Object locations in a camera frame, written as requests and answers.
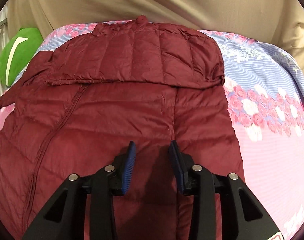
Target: jacket zipper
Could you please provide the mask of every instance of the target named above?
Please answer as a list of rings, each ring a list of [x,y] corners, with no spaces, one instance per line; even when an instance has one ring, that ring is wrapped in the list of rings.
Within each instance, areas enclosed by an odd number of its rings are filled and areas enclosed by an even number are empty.
[[[28,220],[32,211],[33,201],[34,201],[34,193],[36,188],[36,178],[38,176],[38,172],[41,166],[41,162],[44,157],[44,153],[46,152],[46,149],[52,140],[52,138],[55,136],[55,134],[63,127],[63,125],[66,123],[66,121],[69,119],[70,115],[72,114],[77,102],[79,101],[82,94],[86,91],[88,86],[81,85],[79,91],[74,95],[70,107],[66,111],[65,115],[61,118],[61,120],[58,122],[56,127],[45,137],[43,140],[41,147],[39,149],[39,152],[36,157],[36,165],[34,167],[34,171],[32,174],[32,181],[29,187],[28,192],[28,198],[26,200],[26,203],[24,205],[23,216],[22,216],[22,229],[24,233],[28,229]]]

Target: green cushion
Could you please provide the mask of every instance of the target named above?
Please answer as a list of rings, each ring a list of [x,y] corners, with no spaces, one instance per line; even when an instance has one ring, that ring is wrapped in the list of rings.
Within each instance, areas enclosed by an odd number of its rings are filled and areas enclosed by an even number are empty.
[[[0,55],[1,83],[11,86],[21,70],[30,62],[42,42],[43,38],[37,28],[20,29]]]

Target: metal pin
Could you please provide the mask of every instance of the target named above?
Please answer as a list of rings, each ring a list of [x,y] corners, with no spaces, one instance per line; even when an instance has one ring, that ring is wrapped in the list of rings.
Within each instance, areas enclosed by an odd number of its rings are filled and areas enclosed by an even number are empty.
[[[237,176],[236,173],[230,173],[229,177],[230,177],[230,179],[233,179],[233,180],[237,180],[239,178],[239,176]]]
[[[71,174],[71,175],[69,176],[69,180],[70,180],[70,181],[76,181],[78,178],[79,178],[79,177],[78,177],[77,174]]]
[[[104,168],[104,170],[106,171],[106,172],[112,172],[112,171],[114,171],[114,166],[113,165],[108,165],[108,166],[105,166],[105,168]]]
[[[194,171],[201,171],[201,170],[202,170],[202,166],[196,164],[196,165],[193,165],[192,169],[193,169]]]

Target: floral bedsheet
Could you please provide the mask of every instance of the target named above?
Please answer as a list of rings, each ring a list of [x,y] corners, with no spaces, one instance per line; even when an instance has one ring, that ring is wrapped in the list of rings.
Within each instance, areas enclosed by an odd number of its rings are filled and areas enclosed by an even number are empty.
[[[95,26],[63,26],[37,52],[55,50]],[[224,90],[246,184],[290,239],[304,222],[304,76],[295,60],[274,45],[233,33],[201,32],[217,42],[223,55]],[[0,129],[13,106],[8,108],[0,115]]]

